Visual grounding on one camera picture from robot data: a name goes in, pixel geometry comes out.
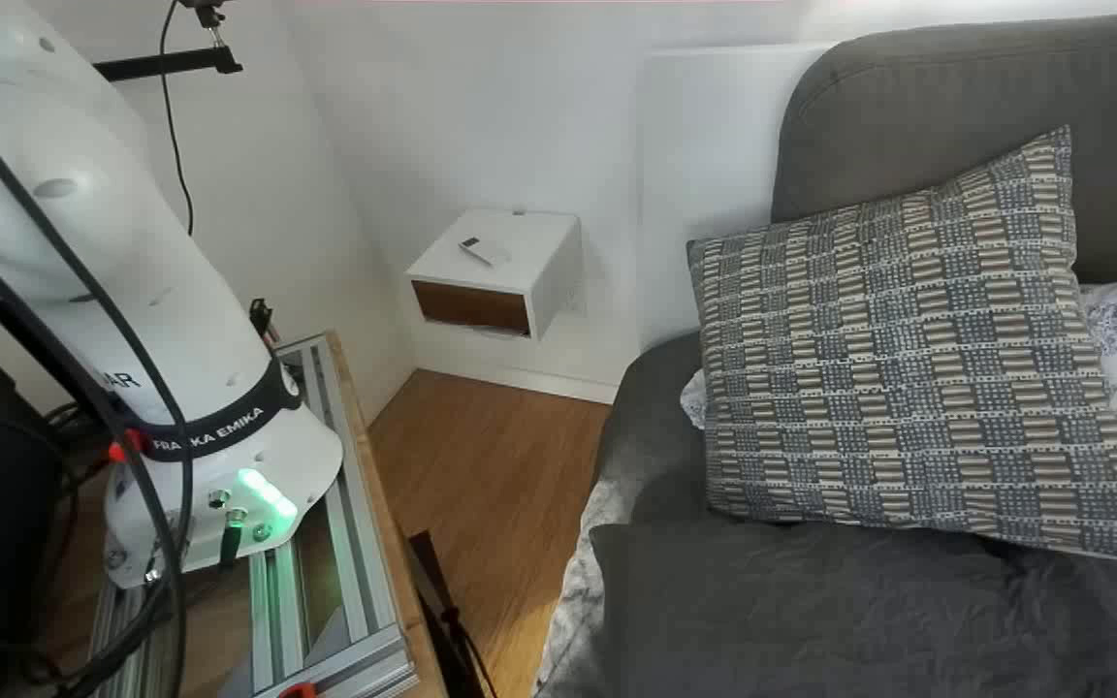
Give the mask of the aluminium profile robot base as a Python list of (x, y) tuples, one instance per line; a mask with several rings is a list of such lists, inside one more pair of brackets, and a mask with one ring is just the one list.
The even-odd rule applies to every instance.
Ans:
[(197, 606), (159, 621), (92, 698), (396, 698), (431, 655), (406, 558), (372, 470), (341, 339), (277, 351), (295, 407), (226, 445), (197, 431), (182, 576)]

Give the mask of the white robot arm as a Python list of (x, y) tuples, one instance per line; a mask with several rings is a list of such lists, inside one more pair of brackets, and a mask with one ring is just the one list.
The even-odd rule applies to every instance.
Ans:
[(0, 0), (0, 281), (23, 295), (142, 454), (106, 500), (106, 569), (163, 564), (159, 515), (211, 569), (286, 542), (341, 470), (148, 162), (140, 116), (27, 0)]

